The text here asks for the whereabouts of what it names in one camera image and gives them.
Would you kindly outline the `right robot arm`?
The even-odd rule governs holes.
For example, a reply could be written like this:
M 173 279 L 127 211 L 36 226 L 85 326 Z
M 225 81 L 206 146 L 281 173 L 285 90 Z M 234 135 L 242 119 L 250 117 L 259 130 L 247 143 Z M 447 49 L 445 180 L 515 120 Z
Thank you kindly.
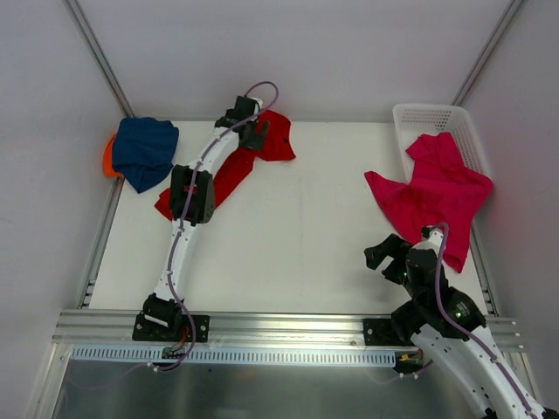
M 442 263 L 445 233 L 425 228 L 418 244 L 396 234 L 365 249 L 371 270 L 402 286 L 409 300 L 389 320 L 363 322 L 366 344 L 413 345 L 450 376 L 479 418 L 556 418 L 542 406 L 503 360 L 485 316 L 464 292 L 451 286 Z

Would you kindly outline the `red t shirt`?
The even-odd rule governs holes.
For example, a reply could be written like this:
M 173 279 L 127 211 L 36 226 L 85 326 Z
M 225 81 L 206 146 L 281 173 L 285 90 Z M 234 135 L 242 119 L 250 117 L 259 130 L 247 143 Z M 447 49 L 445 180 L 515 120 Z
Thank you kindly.
M 254 161 L 292 161 L 296 158 L 290 142 L 291 121 L 274 111 L 263 113 L 257 124 L 259 134 L 268 123 L 266 139 L 261 150 L 239 147 L 214 175 L 216 207 L 218 208 L 237 186 L 252 172 Z

